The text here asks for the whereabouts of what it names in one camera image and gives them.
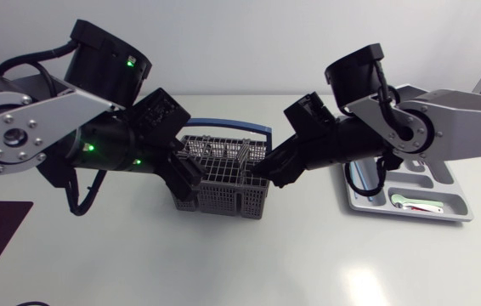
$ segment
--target white table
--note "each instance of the white table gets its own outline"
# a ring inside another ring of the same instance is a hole
[[[192,116],[271,126],[274,146],[298,98],[177,97]],[[355,212],[338,166],[271,187],[259,221],[179,212],[155,175],[109,173],[80,218],[36,169],[0,177],[0,200],[35,203],[0,257],[0,305],[481,305],[481,159],[450,165],[471,223]],[[94,172],[79,173],[83,189]]]

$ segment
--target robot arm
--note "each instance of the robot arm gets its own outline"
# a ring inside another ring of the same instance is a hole
[[[135,48],[83,20],[71,38],[64,47],[0,65],[0,175],[38,167],[66,190],[76,215],[89,209],[110,170],[155,173],[178,199],[192,199],[204,168],[175,155],[183,148],[176,134],[190,114],[161,88],[133,105],[151,67]],[[65,81],[37,63],[74,50]],[[21,64],[41,75],[2,77]],[[99,170],[81,205],[75,167]]]
[[[296,133],[252,171],[282,187],[304,170],[381,156],[377,167],[383,184],[386,170],[397,169],[404,159],[481,156],[480,94],[412,86],[385,94],[382,58],[380,45],[374,44],[330,65],[325,76],[346,116],[335,118],[316,93],[306,95],[285,110]]]

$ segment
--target black cable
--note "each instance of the black cable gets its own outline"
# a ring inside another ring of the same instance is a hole
[[[376,187],[372,190],[362,190],[358,188],[358,186],[356,186],[354,184],[354,181],[352,180],[350,162],[347,162],[344,165],[344,176],[346,177],[348,185],[350,185],[350,188],[352,188],[352,190],[354,190],[354,192],[360,196],[376,196],[382,191],[382,188],[384,187],[384,182],[386,181],[386,168],[384,167],[384,157],[376,160],[376,173],[378,175],[378,184],[376,185]]]
[[[50,74],[48,73],[48,71],[46,70],[46,68],[44,68],[44,66],[40,65],[39,63],[35,62],[35,63],[27,63],[28,65],[31,65],[35,68],[37,68],[37,70],[40,72],[40,75],[42,76],[42,78],[44,79],[44,81],[46,82],[46,85],[48,85],[48,90],[50,92],[50,97],[56,97],[57,96],[57,88],[55,87],[55,83],[54,83],[54,80],[52,79],[52,77],[50,76]]]
[[[381,83],[381,87],[378,89],[378,105],[382,113],[384,121],[389,127],[391,127],[396,134],[402,140],[410,140],[412,138],[412,131],[410,128],[403,126],[395,115],[393,114],[392,106],[390,105],[395,99],[395,104],[401,103],[401,97],[399,92],[392,86],[388,86],[386,77],[384,76],[384,71],[382,70],[382,65],[380,61],[375,61],[376,75],[378,76],[378,81]],[[390,92],[392,92],[394,99],[390,97]]]
[[[25,303],[21,303],[17,306],[50,306],[46,303],[43,303],[43,302],[25,302]]]
[[[0,65],[0,76],[2,77],[4,75],[4,72],[6,72],[12,67],[16,67],[17,65],[59,58],[74,51],[77,47],[78,42],[71,40],[66,45],[59,48],[51,49],[48,51],[36,52],[32,54],[20,55],[12,59],[7,59]]]
[[[92,206],[97,193],[99,192],[99,187],[103,183],[105,179],[106,170],[98,170],[97,175],[95,175],[95,179],[91,187],[88,187],[89,192],[86,195],[86,198],[80,205],[78,205],[78,179],[76,178],[76,173],[70,177],[69,179],[69,186],[65,187],[65,193],[67,195],[67,202],[69,203],[69,209],[71,213],[76,216],[83,216],[85,213],[88,212],[89,208]]]
[[[345,116],[355,116],[354,113],[347,111],[344,109],[344,107],[339,108],[339,110],[342,112],[343,115]]]

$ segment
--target gray plastic basket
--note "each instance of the gray plastic basket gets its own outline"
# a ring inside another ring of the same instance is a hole
[[[189,135],[181,141],[184,149],[178,157],[193,157],[207,170],[207,174],[201,181],[201,191],[193,201],[179,201],[173,195],[178,210],[200,210],[255,219],[262,217],[269,181],[254,177],[250,169],[265,157],[265,152],[270,149],[268,142]]]

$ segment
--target white wall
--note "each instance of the white wall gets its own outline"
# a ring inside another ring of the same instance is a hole
[[[481,0],[0,0],[0,62],[65,43],[77,18],[150,58],[143,93],[329,94],[324,69],[377,42],[392,84],[468,91],[481,77]],[[45,65],[62,77],[68,62]]]

